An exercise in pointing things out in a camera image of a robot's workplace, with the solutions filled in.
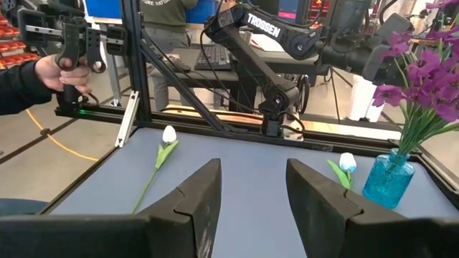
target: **green shirt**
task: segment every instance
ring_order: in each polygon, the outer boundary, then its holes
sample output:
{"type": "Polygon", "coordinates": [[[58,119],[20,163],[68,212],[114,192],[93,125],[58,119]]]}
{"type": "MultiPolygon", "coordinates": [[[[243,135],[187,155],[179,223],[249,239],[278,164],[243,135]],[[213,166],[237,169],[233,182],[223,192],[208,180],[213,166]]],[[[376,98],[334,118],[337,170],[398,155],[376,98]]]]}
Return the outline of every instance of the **green shirt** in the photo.
{"type": "Polygon", "coordinates": [[[185,9],[192,9],[198,0],[141,0],[146,27],[170,32],[186,31],[185,9]]]}

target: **black sleeve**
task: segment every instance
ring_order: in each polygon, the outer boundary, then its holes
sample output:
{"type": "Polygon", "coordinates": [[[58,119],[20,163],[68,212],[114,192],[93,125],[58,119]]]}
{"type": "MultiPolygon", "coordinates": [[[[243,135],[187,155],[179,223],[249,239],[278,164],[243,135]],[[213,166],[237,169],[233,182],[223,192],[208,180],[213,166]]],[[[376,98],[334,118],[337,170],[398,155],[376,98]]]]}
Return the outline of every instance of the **black sleeve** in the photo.
{"type": "Polygon", "coordinates": [[[51,101],[52,92],[35,74],[35,64],[27,62],[0,72],[0,115],[17,114],[51,101]]]}

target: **blue glass vase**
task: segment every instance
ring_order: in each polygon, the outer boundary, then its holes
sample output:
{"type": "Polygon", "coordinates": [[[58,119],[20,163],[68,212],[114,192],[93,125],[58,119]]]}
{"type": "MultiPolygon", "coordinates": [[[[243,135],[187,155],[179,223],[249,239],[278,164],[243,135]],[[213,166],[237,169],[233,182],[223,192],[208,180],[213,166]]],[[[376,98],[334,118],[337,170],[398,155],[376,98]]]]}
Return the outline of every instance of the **blue glass vase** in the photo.
{"type": "Polygon", "coordinates": [[[409,157],[409,154],[398,155],[398,148],[393,148],[389,155],[377,156],[363,195],[387,209],[397,207],[415,174],[415,169],[408,163],[409,157]]]}

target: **floor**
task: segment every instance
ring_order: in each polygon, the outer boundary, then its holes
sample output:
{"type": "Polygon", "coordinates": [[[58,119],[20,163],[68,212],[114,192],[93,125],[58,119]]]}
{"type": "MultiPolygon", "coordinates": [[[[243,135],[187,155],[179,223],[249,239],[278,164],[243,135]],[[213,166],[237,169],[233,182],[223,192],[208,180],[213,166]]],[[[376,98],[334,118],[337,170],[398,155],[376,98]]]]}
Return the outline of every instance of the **floor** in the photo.
{"type": "MultiPolygon", "coordinates": [[[[343,71],[339,72],[348,81],[352,81],[351,75],[343,71]]],[[[350,105],[351,88],[338,76],[335,77],[335,83],[339,112],[341,118],[345,118],[350,105]]],[[[112,94],[106,73],[94,75],[91,84],[95,95],[101,101],[110,99],[112,94]]],[[[128,88],[129,78],[121,79],[120,85],[123,89],[128,88]]],[[[179,95],[175,89],[170,88],[170,93],[171,104],[179,104],[177,102],[179,95]]],[[[206,90],[198,90],[197,94],[204,103],[209,107],[212,106],[212,94],[206,90]]],[[[125,106],[126,99],[127,97],[124,97],[122,101],[125,106]]],[[[55,116],[53,110],[56,105],[56,102],[52,101],[46,105],[32,107],[30,112],[44,128],[52,130],[70,120],[55,116]]],[[[306,112],[336,117],[331,84],[320,85],[318,82],[318,85],[311,89],[306,112]]],[[[393,107],[386,106],[384,114],[396,123],[403,121],[402,114],[393,107]]],[[[119,125],[76,120],[55,133],[54,138],[73,151],[97,159],[114,146],[118,128],[119,125]]],[[[50,139],[36,140],[38,143],[31,148],[2,163],[2,158],[39,137],[40,129],[26,112],[0,117],[0,151],[3,151],[3,154],[0,154],[0,198],[51,201],[93,164],[93,161],[63,150],[50,139]]],[[[459,176],[459,132],[437,136],[426,142],[424,147],[445,167],[459,176]]]]}

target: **human hand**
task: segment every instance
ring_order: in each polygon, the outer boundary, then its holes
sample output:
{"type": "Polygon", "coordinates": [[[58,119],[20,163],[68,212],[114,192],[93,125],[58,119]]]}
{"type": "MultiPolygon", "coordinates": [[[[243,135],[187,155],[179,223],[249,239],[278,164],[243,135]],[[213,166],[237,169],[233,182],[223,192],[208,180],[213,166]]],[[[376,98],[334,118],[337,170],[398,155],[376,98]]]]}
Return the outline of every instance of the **human hand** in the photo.
{"type": "MultiPolygon", "coordinates": [[[[81,57],[78,65],[73,71],[63,71],[60,69],[55,61],[56,55],[52,54],[38,60],[35,65],[35,73],[38,78],[43,82],[46,87],[51,90],[62,92],[64,90],[64,84],[74,85],[75,88],[83,93],[91,93],[89,86],[89,75],[91,73],[90,68],[86,65],[87,60],[85,57],[81,57]]],[[[63,60],[64,66],[71,67],[72,61],[70,59],[63,60]]]]}

